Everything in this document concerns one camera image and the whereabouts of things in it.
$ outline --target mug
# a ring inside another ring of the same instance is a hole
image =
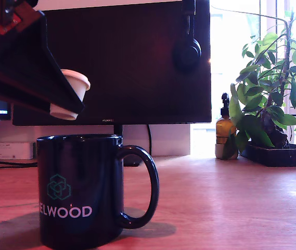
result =
[[[139,156],[148,168],[151,198],[139,218],[124,213],[123,158]],[[111,134],[37,139],[41,242],[53,249],[86,249],[114,240],[124,228],[143,227],[155,213],[159,179],[152,157],[123,146]]]

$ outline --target desk surface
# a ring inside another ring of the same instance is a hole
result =
[[[98,249],[296,249],[296,168],[240,157],[156,158],[160,200],[150,223]],[[148,206],[144,166],[124,170],[125,207]],[[37,169],[0,170],[0,249],[48,249],[38,235]]]

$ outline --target cable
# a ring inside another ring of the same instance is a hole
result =
[[[0,164],[3,164],[3,165],[13,165],[13,166],[32,166],[32,167],[36,167],[37,166],[37,162],[21,163],[21,162],[0,161]]]
[[[148,135],[149,135],[149,155],[152,154],[152,138],[151,138],[151,131],[150,126],[147,124]]]
[[[12,168],[34,168],[34,167],[36,167],[36,166],[33,166],[33,165],[31,165],[31,166],[15,166],[15,165],[11,165],[11,166],[0,166],[0,169],[6,169],[6,168],[10,168],[10,169],[12,169]]]

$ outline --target logo on mug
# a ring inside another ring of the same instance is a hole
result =
[[[64,200],[71,195],[71,186],[64,177],[59,174],[52,176],[47,185],[47,195],[52,199]]]

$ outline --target monitor stand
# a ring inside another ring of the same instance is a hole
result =
[[[115,124],[113,125],[113,131],[116,135],[122,135],[123,125],[122,124]],[[137,155],[127,155],[123,159],[123,166],[124,167],[137,167],[141,164],[142,160]]]

